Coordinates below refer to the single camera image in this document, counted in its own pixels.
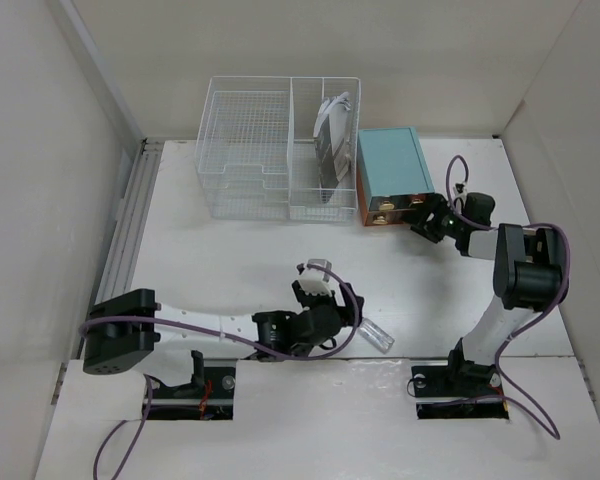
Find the dish rack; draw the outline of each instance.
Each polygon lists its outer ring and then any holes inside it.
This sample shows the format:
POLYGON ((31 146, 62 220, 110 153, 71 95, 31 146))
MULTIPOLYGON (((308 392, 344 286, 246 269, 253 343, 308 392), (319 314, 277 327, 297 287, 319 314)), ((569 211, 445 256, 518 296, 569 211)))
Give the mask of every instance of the dish rack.
POLYGON ((196 170, 214 218, 345 222, 357 211, 360 80, 213 77, 200 122, 196 170), (325 97, 349 92, 349 172, 320 188, 313 128, 325 97))

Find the white wire rack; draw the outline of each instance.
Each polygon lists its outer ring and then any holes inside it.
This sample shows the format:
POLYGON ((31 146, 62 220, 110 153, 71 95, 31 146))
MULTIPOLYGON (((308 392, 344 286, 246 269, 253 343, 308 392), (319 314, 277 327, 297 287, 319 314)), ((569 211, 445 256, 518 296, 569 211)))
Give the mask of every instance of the white wire rack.
POLYGON ((212 216, 350 220, 357 210, 359 104, 356 78, 212 78, 196 149, 198 177, 212 216), (345 145, 351 166, 338 188, 326 192, 319 185, 313 126, 322 99, 345 91, 352 107, 345 145))

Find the red wire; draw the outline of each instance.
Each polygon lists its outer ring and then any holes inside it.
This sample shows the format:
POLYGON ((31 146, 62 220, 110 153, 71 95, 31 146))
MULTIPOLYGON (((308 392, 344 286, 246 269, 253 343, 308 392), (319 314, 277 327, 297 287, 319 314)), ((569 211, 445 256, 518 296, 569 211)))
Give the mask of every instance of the red wire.
POLYGON ((204 386, 204 396, 198 405, 198 409, 200 410, 200 420, 204 419, 204 411, 207 409, 207 401, 209 400, 212 391, 213 385, 211 384, 211 380, 207 380, 207 384, 204 386))

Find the white wall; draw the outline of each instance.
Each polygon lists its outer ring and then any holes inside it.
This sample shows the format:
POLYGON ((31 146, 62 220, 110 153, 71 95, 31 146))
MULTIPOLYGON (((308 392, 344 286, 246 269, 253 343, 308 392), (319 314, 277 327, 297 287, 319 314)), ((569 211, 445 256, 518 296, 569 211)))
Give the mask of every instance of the white wall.
POLYGON ((75 0, 147 135, 213 75, 362 79, 361 126, 500 133, 578 0, 75 0))
POLYGON ((600 415, 600 0, 583 0, 503 136, 534 220, 567 229, 563 314, 600 415))
POLYGON ((43 0, 0 0, 0 479, 33 474, 120 158, 43 0))

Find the clear tube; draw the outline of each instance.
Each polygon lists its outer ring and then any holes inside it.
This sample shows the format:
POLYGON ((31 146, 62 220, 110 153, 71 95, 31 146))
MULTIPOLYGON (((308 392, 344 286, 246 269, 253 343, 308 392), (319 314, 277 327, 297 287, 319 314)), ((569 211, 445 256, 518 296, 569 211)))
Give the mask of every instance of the clear tube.
POLYGON ((387 353, 391 350, 395 341, 391 335, 382 330, 378 325, 368 318, 363 318, 358 327, 358 333, 380 352, 387 353))

